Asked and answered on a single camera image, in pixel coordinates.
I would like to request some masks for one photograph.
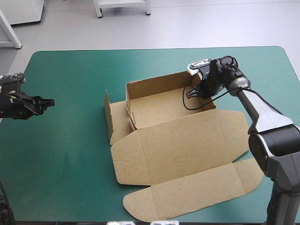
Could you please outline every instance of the gray floor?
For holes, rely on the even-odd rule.
[[[0,50],[0,73],[23,72],[41,50],[278,45],[300,77],[299,21],[300,0],[152,0],[152,15],[108,9],[102,19],[92,0],[45,0],[40,24],[14,28],[14,61],[15,50]]]

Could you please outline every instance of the green tabletop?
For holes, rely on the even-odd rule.
[[[0,124],[0,179],[16,220],[135,220],[123,208],[122,199],[144,187],[116,181],[103,107],[105,90],[111,102],[122,101],[126,82],[184,71],[191,62],[225,55],[237,58],[254,90],[300,124],[299,81],[280,47],[35,53],[22,90],[54,98],[55,107],[42,116],[5,119]],[[216,105],[244,111],[229,95]],[[242,156],[250,157],[249,152]],[[262,222],[271,187],[264,178],[246,196],[176,219]]]

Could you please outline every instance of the unfolded cardboard box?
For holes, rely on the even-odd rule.
[[[213,103],[189,111],[182,91],[189,78],[180,72],[126,85],[126,101],[105,96],[112,159],[120,184],[150,186],[123,199],[141,221],[166,220],[240,197],[260,184],[254,159],[233,163],[248,150],[242,112]],[[195,75],[187,89],[200,82]],[[189,107],[210,99],[186,99]]]

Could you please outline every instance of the cardboard box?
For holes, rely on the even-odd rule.
[[[126,85],[126,101],[105,96],[112,159],[120,184],[147,185],[123,199],[135,218],[166,220],[253,191],[263,173],[254,159],[233,161],[248,151],[242,112],[183,107],[182,91],[200,82],[180,72]],[[189,107],[210,99],[191,98]]]

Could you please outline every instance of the green table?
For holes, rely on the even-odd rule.
[[[126,82],[183,71],[191,62],[225,55],[238,59],[254,90],[300,124],[299,81],[280,47],[35,53],[22,90],[54,98],[55,107],[30,120],[6,119],[0,125],[0,179],[16,220],[134,220],[122,199],[144,187],[116,181],[103,108],[105,90],[111,102],[121,101]],[[244,111],[229,95],[216,104],[219,109]],[[262,222],[271,186],[265,178],[247,196],[176,219]]]

